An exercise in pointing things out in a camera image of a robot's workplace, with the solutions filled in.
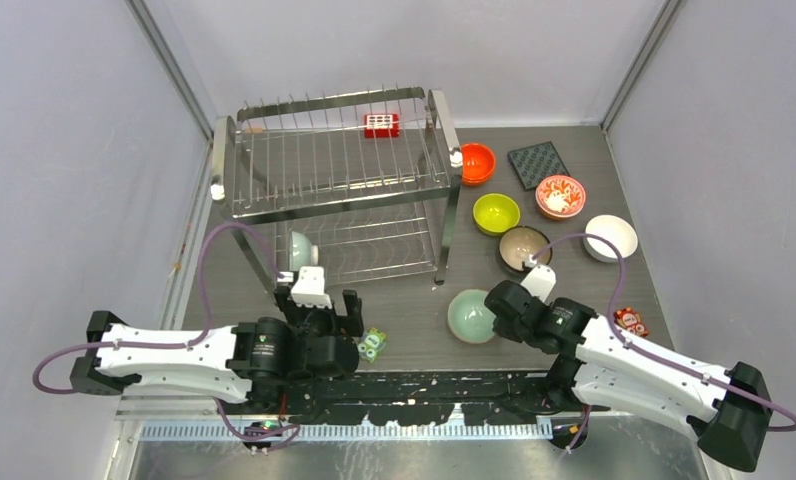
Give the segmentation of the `dark blue ceramic bowl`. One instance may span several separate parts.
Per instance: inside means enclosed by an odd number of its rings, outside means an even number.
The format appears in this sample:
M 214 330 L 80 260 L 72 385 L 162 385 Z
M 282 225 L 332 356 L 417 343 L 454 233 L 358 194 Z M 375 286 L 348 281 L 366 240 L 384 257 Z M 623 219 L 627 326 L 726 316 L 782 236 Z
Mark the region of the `dark blue ceramic bowl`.
M 514 274 L 524 274 L 524 262 L 549 243 L 549 238 L 533 227 L 519 225 L 510 228 L 498 241 L 500 263 Z

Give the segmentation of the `pale green ceramic bowl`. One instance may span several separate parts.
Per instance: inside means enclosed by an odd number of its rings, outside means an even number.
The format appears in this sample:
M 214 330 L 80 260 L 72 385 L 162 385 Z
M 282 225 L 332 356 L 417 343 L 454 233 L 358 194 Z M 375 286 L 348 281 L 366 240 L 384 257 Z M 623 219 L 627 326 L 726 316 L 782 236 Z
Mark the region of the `pale green ceramic bowl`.
M 468 344 L 483 344 L 495 337 L 493 324 L 495 314 L 484 301 L 488 292 L 467 289 L 459 292 L 450 302 L 447 326 L 460 341 Z

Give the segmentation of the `white bowl red pattern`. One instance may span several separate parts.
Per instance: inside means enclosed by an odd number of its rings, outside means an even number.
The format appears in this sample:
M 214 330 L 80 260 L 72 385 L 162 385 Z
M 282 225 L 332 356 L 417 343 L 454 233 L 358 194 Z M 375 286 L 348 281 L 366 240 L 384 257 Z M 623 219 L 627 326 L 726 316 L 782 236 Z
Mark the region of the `white bowl red pattern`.
M 576 179 L 566 175 L 552 175 L 543 179 L 535 190 L 537 205 L 543 203 L 552 211 L 567 212 L 576 205 L 583 208 L 587 193 Z

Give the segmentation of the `white plate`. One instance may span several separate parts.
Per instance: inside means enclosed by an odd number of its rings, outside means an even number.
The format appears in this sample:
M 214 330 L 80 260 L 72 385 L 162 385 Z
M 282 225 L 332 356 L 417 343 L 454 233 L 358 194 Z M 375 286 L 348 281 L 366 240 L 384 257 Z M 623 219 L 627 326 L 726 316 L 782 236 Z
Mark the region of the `white plate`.
M 293 272 L 319 265 L 319 248 L 303 233 L 289 232 L 287 253 L 288 267 Z

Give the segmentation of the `metal two-tier dish rack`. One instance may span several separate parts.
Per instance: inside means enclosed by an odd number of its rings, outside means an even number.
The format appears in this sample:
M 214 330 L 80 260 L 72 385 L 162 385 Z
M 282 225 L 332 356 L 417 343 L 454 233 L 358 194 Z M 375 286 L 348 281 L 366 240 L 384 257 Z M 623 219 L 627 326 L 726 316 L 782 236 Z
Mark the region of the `metal two-tier dish rack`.
M 368 113 L 398 114 L 400 135 L 365 138 Z M 383 87 L 218 117 L 210 192 L 224 218 L 261 233 L 234 238 L 266 289 L 290 270 L 290 231 L 318 246 L 331 284 L 425 273 L 442 284 L 462 164 L 443 91 Z

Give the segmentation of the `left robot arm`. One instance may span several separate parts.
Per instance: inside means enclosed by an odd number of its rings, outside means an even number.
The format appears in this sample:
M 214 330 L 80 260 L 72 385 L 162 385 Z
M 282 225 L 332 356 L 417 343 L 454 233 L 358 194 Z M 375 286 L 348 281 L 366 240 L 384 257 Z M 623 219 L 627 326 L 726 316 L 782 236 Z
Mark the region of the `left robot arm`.
M 274 297 L 282 318 L 214 328 L 198 343 L 194 331 L 137 329 L 96 311 L 87 327 L 94 346 L 75 360 L 71 387 L 103 396 L 162 387 L 267 414 L 290 385 L 346 379 L 357 370 L 364 323 L 356 291 L 343 291 L 344 314 L 332 302 L 298 304 L 288 286 L 277 287 Z

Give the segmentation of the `plain white bowl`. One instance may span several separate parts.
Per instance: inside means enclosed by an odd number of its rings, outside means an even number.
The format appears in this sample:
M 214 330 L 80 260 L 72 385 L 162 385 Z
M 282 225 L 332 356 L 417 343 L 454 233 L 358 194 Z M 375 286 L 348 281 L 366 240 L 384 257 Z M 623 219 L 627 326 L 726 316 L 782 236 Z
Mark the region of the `plain white bowl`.
M 638 235 L 633 226 L 621 217 L 604 214 L 591 218 L 585 227 L 590 237 L 583 239 L 587 252 L 605 263 L 618 261 L 615 248 L 623 259 L 631 257 L 639 247 Z

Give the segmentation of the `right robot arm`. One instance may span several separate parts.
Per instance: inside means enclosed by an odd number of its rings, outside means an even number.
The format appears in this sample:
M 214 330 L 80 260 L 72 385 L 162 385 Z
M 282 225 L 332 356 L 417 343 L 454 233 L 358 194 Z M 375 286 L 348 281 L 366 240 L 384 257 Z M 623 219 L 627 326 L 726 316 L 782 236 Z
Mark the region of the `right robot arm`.
M 607 407 L 696 442 L 715 461 L 756 470 L 773 409 L 763 374 L 695 360 L 613 326 L 574 300 L 546 303 L 505 280 L 484 300 L 494 332 L 554 356 L 541 392 L 558 410 Z

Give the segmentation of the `orange plastic bowl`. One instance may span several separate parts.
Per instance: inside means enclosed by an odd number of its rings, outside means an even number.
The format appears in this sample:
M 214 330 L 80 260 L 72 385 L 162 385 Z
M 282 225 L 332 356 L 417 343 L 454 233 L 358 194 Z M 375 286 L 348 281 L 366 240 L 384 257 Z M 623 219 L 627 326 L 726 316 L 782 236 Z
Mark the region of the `orange plastic bowl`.
M 467 143 L 461 147 L 463 154 L 462 178 L 486 178 L 493 176 L 496 157 L 492 150 L 481 143 Z
M 468 178 L 468 177 L 463 177 L 462 178 L 462 184 L 464 186 L 476 187 L 476 186 L 483 185 L 488 180 L 489 180 L 489 177 L 486 177 L 486 178 Z

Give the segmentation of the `yellow bowl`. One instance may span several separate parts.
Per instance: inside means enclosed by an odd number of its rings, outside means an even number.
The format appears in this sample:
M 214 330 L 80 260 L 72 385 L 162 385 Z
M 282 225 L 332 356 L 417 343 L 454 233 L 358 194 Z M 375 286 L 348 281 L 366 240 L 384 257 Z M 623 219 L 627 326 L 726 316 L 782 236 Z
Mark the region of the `yellow bowl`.
M 481 196 L 472 207 L 472 215 L 477 228 L 490 236 L 503 235 L 521 220 L 516 201 L 501 193 Z

